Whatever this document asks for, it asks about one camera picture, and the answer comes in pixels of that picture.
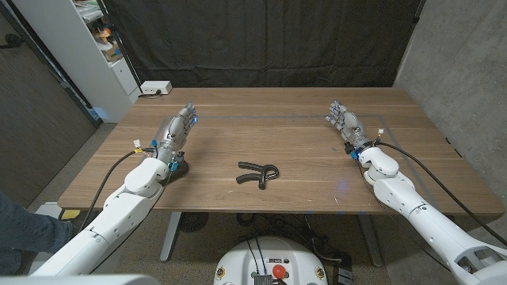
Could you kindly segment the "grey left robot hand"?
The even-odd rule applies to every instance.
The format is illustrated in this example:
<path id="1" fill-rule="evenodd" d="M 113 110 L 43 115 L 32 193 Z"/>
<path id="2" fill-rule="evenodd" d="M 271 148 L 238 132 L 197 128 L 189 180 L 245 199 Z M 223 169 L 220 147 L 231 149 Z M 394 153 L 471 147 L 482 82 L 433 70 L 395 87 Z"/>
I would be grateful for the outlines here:
<path id="1" fill-rule="evenodd" d="M 166 164 L 172 162 L 176 153 L 183 148 L 191 128 L 197 122 L 196 108 L 189 102 L 165 127 L 156 158 Z"/>

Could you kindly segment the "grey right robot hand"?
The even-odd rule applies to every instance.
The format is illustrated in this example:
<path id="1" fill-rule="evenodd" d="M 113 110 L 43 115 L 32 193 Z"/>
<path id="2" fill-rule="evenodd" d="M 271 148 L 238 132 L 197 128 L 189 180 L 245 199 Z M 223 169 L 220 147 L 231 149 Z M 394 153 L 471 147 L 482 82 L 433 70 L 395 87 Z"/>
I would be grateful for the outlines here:
<path id="1" fill-rule="evenodd" d="M 330 104 L 330 114 L 326 120 L 341 133 L 345 140 L 345 152 L 353 158 L 372 145 L 361 121 L 340 102 L 334 101 Z"/>

